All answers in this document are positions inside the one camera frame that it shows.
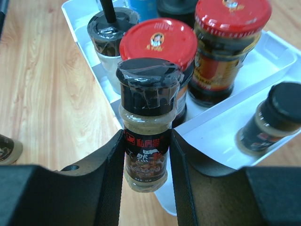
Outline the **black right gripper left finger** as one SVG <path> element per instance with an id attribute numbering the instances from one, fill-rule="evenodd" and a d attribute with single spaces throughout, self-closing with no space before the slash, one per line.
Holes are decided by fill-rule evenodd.
<path id="1" fill-rule="evenodd" d="M 116 226 L 123 181 L 123 130 L 61 171 L 1 166 L 3 226 Z"/>

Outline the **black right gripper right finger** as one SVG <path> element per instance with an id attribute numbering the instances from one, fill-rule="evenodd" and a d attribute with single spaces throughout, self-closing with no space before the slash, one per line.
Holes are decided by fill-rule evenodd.
<path id="1" fill-rule="evenodd" d="M 172 131 L 170 161 L 180 226 L 298 226 L 299 167 L 227 167 Z"/>

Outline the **small black lid spice jar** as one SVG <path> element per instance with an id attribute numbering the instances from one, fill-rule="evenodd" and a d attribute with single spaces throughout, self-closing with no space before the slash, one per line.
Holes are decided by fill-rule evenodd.
<path id="1" fill-rule="evenodd" d="M 273 85 L 247 124 L 236 134 L 238 149 L 251 156 L 264 154 L 281 139 L 301 130 L 301 84 Z"/>
<path id="2" fill-rule="evenodd" d="M 23 144 L 15 139 L 0 136 L 0 164 L 10 165 L 17 161 L 23 151 Z"/>
<path id="3" fill-rule="evenodd" d="M 132 190 L 152 193 L 167 180 L 172 122 L 184 75 L 170 61 L 142 57 L 121 61 L 116 76 L 121 87 L 125 178 Z"/>

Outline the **white powder jar black lid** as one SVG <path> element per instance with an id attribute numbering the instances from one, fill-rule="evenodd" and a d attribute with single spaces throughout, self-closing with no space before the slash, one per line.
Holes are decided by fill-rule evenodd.
<path id="1" fill-rule="evenodd" d="M 114 7 L 111 0 L 99 2 L 102 8 L 88 22 L 87 32 L 112 89 L 120 94 L 116 76 L 118 63 L 122 61 L 119 46 L 125 33 L 138 24 L 139 15 L 129 8 Z"/>

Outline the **salt jar silver lid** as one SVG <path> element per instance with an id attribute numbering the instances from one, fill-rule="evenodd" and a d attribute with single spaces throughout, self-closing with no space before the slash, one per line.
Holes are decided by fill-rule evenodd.
<path id="1" fill-rule="evenodd" d="M 156 0 L 128 0 L 128 5 L 138 13 L 139 22 L 158 17 Z"/>

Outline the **black knob grinder bottle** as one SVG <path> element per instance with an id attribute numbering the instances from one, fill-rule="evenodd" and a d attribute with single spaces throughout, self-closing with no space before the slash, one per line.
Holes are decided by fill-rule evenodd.
<path id="1" fill-rule="evenodd" d="M 157 13 L 159 17 L 176 19 L 193 28 L 197 2 L 198 0 L 157 0 Z"/>

